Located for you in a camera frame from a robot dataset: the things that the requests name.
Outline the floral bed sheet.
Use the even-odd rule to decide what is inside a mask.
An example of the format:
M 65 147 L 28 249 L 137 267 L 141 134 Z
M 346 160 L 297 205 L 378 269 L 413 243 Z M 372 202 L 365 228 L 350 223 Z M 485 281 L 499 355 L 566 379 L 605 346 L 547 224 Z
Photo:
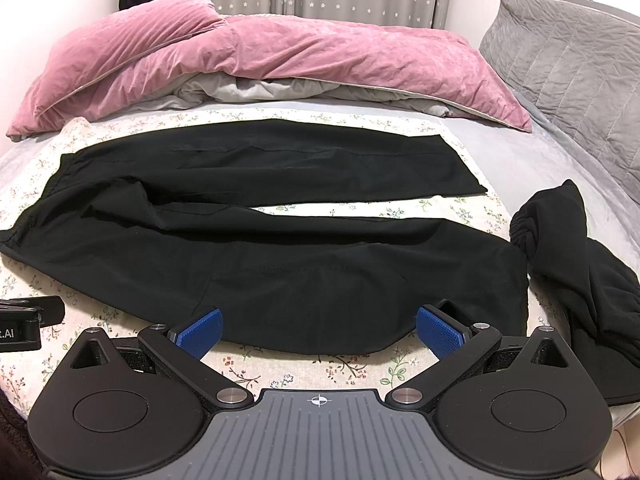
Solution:
M 461 136 L 474 125 L 467 119 L 440 119 L 340 101 L 213 104 L 186 112 L 134 113 L 94 124 L 75 119 L 60 134 L 15 144 L 1 159 L 1 225 L 4 228 L 13 226 L 20 213 L 38 200 L 66 153 L 145 131 L 267 118 L 366 128 L 405 136 L 438 134 L 461 155 L 474 174 L 481 173 L 477 156 L 469 150 L 470 142 Z M 281 205 L 270 211 L 296 216 L 446 218 L 500 237 L 508 235 L 511 219 L 495 191 L 468 198 Z M 2 354 L 1 388 L 22 415 L 28 414 L 55 367 L 83 330 L 98 326 L 112 337 L 130 337 L 144 325 L 128 314 L 104 306 L 8 257 L 1 260 L 1 295 L 4 298 L 58 295 L 66 304 L 63 323 L 42 331 L 40 349 Z M 254 393 L 263 388 L 375 388 L 386 393 L 435 361 L 431 351 L 413 335 L 370 356 L 296 356 L 221 342 L 204 358 L 205 364 Z

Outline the black pants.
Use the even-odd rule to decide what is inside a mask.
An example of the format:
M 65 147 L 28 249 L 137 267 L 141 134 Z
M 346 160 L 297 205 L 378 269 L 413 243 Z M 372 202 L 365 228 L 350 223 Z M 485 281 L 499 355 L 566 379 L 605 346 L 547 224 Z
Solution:
M 152 131 L 64 155 L 2 252 L 145 321 L 211 307 L 224 338 L 367 354 L 434 304 L 522 336 L 526 262 L 446 219 L 277 216 L 278 205 L 480 195 L 439 136 L 287 120 Z

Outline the pink velvet duvet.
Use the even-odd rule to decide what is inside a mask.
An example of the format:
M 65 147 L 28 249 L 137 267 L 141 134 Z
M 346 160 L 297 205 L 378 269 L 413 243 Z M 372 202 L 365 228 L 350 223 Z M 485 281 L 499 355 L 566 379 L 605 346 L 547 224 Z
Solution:
M 476 49 L 446 30 L 222 16 L 210 0 L 154 0 L 79 27 L 51 48 L 6 134 L 98 120 L 183 78 L 301 79 L 387 90 L 529 131 L 529 114 Z

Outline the grey quilted pillow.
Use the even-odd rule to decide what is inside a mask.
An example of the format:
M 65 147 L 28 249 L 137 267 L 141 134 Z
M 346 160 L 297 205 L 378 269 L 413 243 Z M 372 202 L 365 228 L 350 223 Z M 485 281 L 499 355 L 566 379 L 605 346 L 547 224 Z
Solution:
M 480 53 L 639 197 L 639 19 L 592 0 L 500 0 Z

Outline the black folded garment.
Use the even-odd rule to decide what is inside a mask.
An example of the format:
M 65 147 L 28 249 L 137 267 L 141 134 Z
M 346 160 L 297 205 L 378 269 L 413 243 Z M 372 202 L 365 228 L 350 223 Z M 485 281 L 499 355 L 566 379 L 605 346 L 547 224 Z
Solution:
M 510 240 L 570 330 L 570 348 L 610 405 L 639 400 L 639 280 L 587 234 L 571 180 L 535 193 L 510 224 Z

